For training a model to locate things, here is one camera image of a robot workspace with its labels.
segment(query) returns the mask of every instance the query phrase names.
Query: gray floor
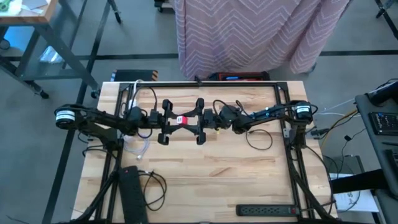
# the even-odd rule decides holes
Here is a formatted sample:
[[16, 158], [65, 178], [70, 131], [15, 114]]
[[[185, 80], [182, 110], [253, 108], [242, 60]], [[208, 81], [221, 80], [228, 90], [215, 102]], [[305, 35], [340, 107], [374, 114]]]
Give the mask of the gray floor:
[[[72, 2], [77, 10], [81, 1]], [[124, 24], [119, 26], [114, 16], [109, 15], [99, 48], [100, 55], [177, 53], [172, 13], [159, 14], [150, 0], [117, 2]], [[75, 54], [90, 54], [104, 5], [105, 0], [88, 2], [73, 46]], [[353, 1], [325, 50], [398, 49], [398, 40], [384, 19], [374, 18], [377, 10], [373, 0]], [[398, 6], [394, 5], [389, 12], [398, 24]], [[11, 41], [13, 49], [1, 53], [20, 55], [30, 32], [32, 30], [25, 27], [10, 29], [6, 38]], [[309, 100], [318, 105], [322, 112], [394, 77], [392, 71], [397, 69], [397, 61], [398, 55], [320, 57], [310, 75], [293, 75], [286, 67], [281, 67], [271, 71], [271, 77], [273, 80], [303, 80]], [[103, 82], [110, 79], [114, 69], [123, 68], [156, 69], [161, 80], [184, 80], [177, 59], [96, 61], [92, 74], [98, 82]], [[50, 94], [49, 100], [34, 96], [7, 75], [0, 76], [0, 223], [16, 223], [6, 215], [29, 223], [41, 222], [66, 135], [65, 131], [55, 127], [53, 111], [64, 103], [74, 102], [80, 86], [79, 80], [39, 83]], [[95, 106], [96, 101], [86, 97], [85, 105]], [[350, 101], [326, 113], [344, 114], [353, 109], [353, 102]], [[338, 118], [338, 115], [318, 115], [316, 125], [328, 127]], [[352, 136], [361, 129], [361, 118], [354, 118], [332, 133], [323, 153], [339, 156], [345, 142], [344, 135]], [[82, 143], [74, 141], [53, 222], [68, 220], [72, 213], [83, 165], [83, 147]], [[366, 170], [379, 167], [366, 133], [351, 141], [345, 152], [359, 154]], [[372, 222], [369, 214], [348, 212], [341, 214], [341, 217], [344, 220]]]

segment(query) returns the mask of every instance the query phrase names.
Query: red object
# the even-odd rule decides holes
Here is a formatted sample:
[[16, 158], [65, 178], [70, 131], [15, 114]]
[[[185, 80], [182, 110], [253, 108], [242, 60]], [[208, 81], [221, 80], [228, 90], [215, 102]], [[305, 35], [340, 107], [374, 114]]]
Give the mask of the red object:
[[188, 124], [188, 118], [186, 116], [178, 116], [177, 124]]

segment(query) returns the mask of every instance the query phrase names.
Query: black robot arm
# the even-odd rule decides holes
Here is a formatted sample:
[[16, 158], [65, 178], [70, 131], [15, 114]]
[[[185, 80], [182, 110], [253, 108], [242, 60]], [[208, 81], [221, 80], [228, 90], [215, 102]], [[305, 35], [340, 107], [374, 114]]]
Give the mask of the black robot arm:
[[[158, 142], [169, 144], [168, 135], [178, 129], [187, 129], [197, 137], [197, 144], [206, 142], [205, 128], [228, 129], [236, 134], [242, 134], [253, 126], [281, 119], [291, 124], [300, 134], [305, 131], [306, 125], [312, 122], [311, 104], [306, 101], [291, 101], [284, 105], [275, 105], [271, 108], [247, 114], [241, 106], [235, 107], [224, 103], [220, 113], [212, 109], [204, 109], [204, 100], [197, 99], [195, 108], [183, 114], [173, 113], [173, 104], [164, 100], [162, 108], [164, 114], [152, 109], [148, 114], [140, 107], [126, 110], [123, 117], [107, 114], [97, 109], [85, 108], [82, 105], [63, 105], [55, 111], [56, 125], [62, 129], [76, 129], [82, 134], [103, 138], [106, 129], [99, 124], [117, 129], [125, 135], [134, 136], [139, 129], [161, 129]], [[198, 117], [197, 124], [187, 123], [187, 119]], [[171, 125], [169, 119], [177, 119], [177, 125]]]

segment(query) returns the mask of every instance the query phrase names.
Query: power strip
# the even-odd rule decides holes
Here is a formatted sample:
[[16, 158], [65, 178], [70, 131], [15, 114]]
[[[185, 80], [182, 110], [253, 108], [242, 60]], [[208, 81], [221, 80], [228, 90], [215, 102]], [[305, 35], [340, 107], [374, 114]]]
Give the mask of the power strip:
[[295, 217], [299, 210], [292, 205], [237, 205], [236, 215], [246, 217]]
[[148, 224], [148, 217], [138, 168], [129, 166], [119, 171], [119, 189], [126, 224]]

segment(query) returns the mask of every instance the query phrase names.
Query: green object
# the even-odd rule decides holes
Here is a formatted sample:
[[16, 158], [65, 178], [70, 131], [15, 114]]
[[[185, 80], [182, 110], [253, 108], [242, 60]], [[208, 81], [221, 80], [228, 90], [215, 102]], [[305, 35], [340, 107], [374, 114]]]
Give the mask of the green object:
[[11, 1], [12, 0], [4, 0], [3, 2], [0, 2], [0, 12], [7, 12]]

